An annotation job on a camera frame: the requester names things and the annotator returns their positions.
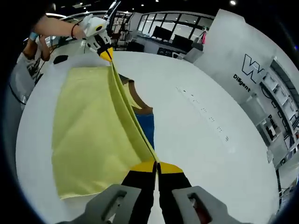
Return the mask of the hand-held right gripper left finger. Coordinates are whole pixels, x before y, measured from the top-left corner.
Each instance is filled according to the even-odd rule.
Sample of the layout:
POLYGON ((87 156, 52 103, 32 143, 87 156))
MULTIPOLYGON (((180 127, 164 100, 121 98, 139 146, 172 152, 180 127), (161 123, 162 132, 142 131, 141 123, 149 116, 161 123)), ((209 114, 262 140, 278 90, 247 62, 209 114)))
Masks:
POLYGON ((63 224, 146 224, 154 203, 156 161, 133 166, 121 184, 93 197, 83 214, 63 224))

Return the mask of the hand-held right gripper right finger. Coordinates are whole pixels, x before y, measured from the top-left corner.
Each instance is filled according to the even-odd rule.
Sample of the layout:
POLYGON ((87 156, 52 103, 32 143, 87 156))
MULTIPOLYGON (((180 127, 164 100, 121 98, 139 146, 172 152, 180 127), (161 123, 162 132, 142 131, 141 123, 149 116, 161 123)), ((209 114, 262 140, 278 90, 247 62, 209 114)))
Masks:
POLYGON ((179 167, 157 164, 159 204, 166 224, 239 224, 225 203, 192 186, 179 167))

